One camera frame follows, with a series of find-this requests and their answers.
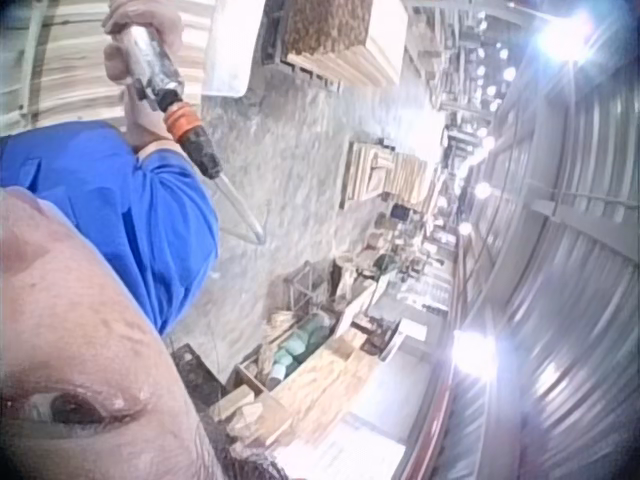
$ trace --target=stack of wood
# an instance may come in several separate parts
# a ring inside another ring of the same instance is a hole
[[[393,194],[396,202],[413,208],[429,193],[434,165],[406,153],[394,153],[393,160],[394,168],[387,173],[384,191]]]
[[[174,59],[185,80],[186,101],[200,104],[204,80],[205,48],[209,38],[215,0],[178,0],[182,17],[183,48]],[[72,120],[106,120],[124,126],[123,88],[110,82],[104,71],[103,49],[111,41],[104,34],[102,20],[107,15],[107,0],[59,0],[34,2],[25,14],[35,18],[41,13],[40,34],[32,42],[26,37],[19,46],[20,64],[35,49],[30,84],[20,76],[2,85],[0,127],[3,134]],[[35,21],[25,22],[35,29]]]
[[[330,80],[400,81],[408,15],[400,0],[293,0],[286,59]]]
[[[378,145],[354,143],[349,157],[345,204],[367,200],[384,190],[387,171],[394,167],[393,152]]]

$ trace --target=factory floor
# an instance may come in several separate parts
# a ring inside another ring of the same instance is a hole
[[[169,338],[174,347],[189,342],[226,381],[260,344],[269,313],[286,308],[283,277],[306,260],[355,251],[389,208],[377,198],[338,208],[349,142],[385,137],[398,151],[434,161],[444,114],[433,111],[405,59],[399,86],[340,93],[254,65],[247,94],[205,101],[203,117],[228,177],[267,220],[263,247],[221,236],[217,264]],[[221,225],[242,230],[224,199],[215,204]]]

